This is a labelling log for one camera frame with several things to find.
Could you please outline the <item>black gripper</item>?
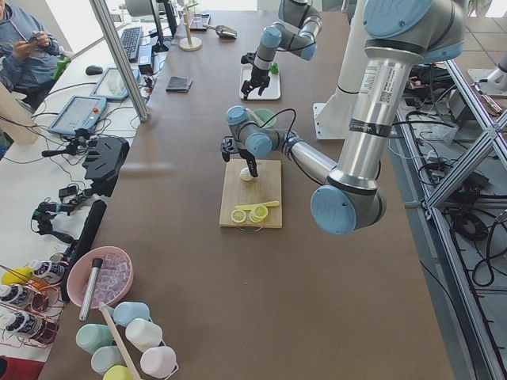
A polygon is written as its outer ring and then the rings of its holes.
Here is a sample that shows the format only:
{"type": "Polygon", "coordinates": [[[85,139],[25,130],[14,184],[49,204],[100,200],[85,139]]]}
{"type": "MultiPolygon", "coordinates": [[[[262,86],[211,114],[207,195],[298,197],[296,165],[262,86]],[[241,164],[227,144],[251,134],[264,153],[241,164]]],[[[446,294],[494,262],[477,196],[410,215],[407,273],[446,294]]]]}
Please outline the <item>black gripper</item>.
{"type": "Polygon", "coordinates": [[[245,80],[242,84],[242,99],[247,100],[250,93],[258,88],[257,94],[261,96],[269,87],[269,69],[272,63],[272,52],[250,52],[241,57],[241,64],[251,64],[252,71],[250,80],[245,80]]]}
{"type": "Polygon", "coordinates": [[[252,177],[258,177],[257,163],[255,157],[247,150],[239,148],[232,136],[224,136],[220,144],[220,152],[225,162],[229,162],[231,155],[238,154],[246,160],[249,173],[252,177]]]}

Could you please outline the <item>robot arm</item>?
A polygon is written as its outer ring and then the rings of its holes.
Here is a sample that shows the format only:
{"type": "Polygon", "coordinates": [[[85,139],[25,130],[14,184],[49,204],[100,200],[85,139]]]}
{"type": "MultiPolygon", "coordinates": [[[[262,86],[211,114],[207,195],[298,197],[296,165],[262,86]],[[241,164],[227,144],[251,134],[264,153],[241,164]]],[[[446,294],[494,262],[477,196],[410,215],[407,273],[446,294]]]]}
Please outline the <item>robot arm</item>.
{"type": "Polygon", "coordinates": [[[246,100],[255,89],[262,94],[269,87],[269,73],[278,51],[288,51],[306,61],[317,50],[316,37],[322,31],[320,13],[306,1],[282,1],[279,21],[265,27],[257,50],[241,57],[242,64],[252,66],[250,77],[243,81],[242,98],[246,100]]]}
{"type": "Polygon", "coordinates": [[[377,168],[410,71],[460,55],[466,12],[463,1],[368,1],[358,6],[368,60],[339,159],[328,158],[293,130],[259,127],[241,105],[227,110],[231,133],[221,143],[223,159],[238,154],[255,174],[257,159],[283,152],[318,183],[311,214],[327,233],[348,234],[378,222],[386,200],[376,183],[377,168]]]}

